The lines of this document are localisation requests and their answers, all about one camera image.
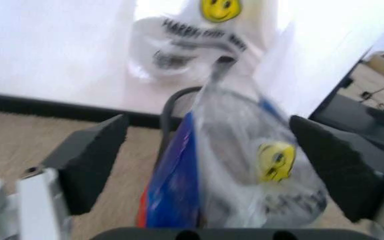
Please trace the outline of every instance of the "floor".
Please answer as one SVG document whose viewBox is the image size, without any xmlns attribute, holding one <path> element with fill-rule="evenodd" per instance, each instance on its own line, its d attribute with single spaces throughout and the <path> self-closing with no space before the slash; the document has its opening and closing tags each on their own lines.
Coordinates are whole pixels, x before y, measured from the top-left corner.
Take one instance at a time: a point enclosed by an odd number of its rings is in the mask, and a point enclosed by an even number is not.
<svg viewBox="0 0 384 240">
<path fill-rule="evenodd" d="M 9 193 L 27 168 L 39 164 L 70 133 L 94 123 L 0 113 L 0 179 Z M 134 226 L 140 195 L 149 180 L 159 142 L 158 130 L 130 127 L 112 174 L 91 213 L 74 218 L 72 239 L 85 240 L 106 230 Z M 367 233 L 368 221 L 352 224 L 331 202 L 313 225 Z"/>
</svg>

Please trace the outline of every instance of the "smiley face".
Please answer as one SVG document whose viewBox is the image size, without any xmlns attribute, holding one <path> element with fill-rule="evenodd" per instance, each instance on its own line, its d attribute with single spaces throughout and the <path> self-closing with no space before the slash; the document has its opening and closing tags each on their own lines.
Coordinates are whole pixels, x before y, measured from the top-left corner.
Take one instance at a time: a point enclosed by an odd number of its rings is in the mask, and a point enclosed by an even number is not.
<svg viewBox="0 0 384 240">
<path fill-rule="evenodd" d="M 201 12 L 205 19 L 213 23 L 222 23 L 241 13 L 240 0 L 202 0 Z"/>
<path fill-rule="evenodd" d="M 261 182 L 276 181 L 290 177 L 296 151 L 291 144 L 274 142 L 258 148 L 257 165 Z"/>
</svg>

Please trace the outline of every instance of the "clear plastic bag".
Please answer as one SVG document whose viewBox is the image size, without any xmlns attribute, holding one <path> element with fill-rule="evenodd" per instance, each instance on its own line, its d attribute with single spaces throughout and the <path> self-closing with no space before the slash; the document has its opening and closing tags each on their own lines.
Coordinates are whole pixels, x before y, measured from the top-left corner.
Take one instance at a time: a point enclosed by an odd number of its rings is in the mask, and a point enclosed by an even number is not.
<svg viewBox="0 0 384 240">
<path fill-rule="evenodd" d="M 139 226 L 295 228 L 326 208 L 287 118 L 251 79 L 226 75 L 234 63 L 221 57 L 197 94 L 143 194 Z"/>
<path fill-rule="evenodd" d="M 205 226 L 311 223 L 324 211 L 327 192 L 282 114 L 224 83 L 207 85 L 192 111 Z"/>
<path fill-rule="evenodd" d="M 289 22 L 277 15 L 285 1 L 137 0 L 129 72 L 143 82 L 199 82 L 228 56 L 250 75 Z"/>
</svg>

